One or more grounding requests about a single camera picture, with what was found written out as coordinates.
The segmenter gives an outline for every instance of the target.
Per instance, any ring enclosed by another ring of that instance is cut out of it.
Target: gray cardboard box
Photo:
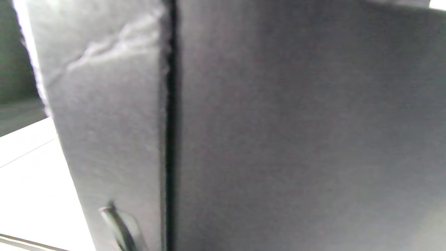
[[[163,249],[168,11],[157,0],[14,1],[98,251],[108,200]]]

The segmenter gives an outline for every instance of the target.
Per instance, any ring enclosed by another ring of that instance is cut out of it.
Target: white surface
[[[0,149],[7,154],[0,161],[8,164],[0,165],[0,233],[69,251],[94,251],[52,120],[4,137]],[[0,250],[8,249],[2,245]]]
[[[0,243],[0,250],[1,251],[27,251],[26,249],[15,247],[15,246],[11,246],[11,245],[7,245],[7,244],[4,244],[4,243]]]
[[[57,137],[49,117],[0,137],[0,167]]]
[[[429,8],[446,10],[446,0],[431,0]]]

